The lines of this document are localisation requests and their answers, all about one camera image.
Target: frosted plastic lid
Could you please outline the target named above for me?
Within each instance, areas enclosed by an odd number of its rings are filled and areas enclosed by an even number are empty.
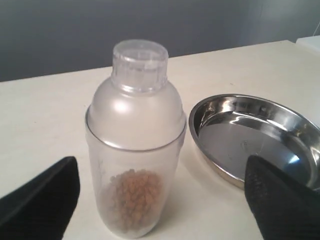
[[[126,40],[113,49],[111,77],[96,90],[86,114],[90,131],[105,144],[151,150],[174,141],[186,115],[167,80],[168,52],[158,43]]]

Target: clear plastic cap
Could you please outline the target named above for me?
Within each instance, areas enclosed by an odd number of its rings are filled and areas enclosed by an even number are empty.
[[[186,115],[167,80],[168,52],[158,43],[126,40],[113,50],[113,71],[96,90],[86,124],[101,142],[144,151],[179,137]]]

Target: pet food kibble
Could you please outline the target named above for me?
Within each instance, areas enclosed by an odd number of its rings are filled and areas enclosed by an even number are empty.
[[[130,169],[111,177],[108,188],[108,223],[126,233],[138,231],[159,217],[163,184],[155,172]]]

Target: gray wall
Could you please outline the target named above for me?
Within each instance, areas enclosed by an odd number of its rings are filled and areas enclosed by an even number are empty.
[[[124,39],[173,57],[295,42],[319,21],[320,0],[0,0],[0,81],[110,66]]]

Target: stainless steel bowl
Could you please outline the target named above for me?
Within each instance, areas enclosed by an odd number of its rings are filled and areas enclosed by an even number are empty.
[[[250,155],[320,188],[320,129],[285,106],[249,95],[211,96],[192,109],[189,128],[209,164],[239,188]]]

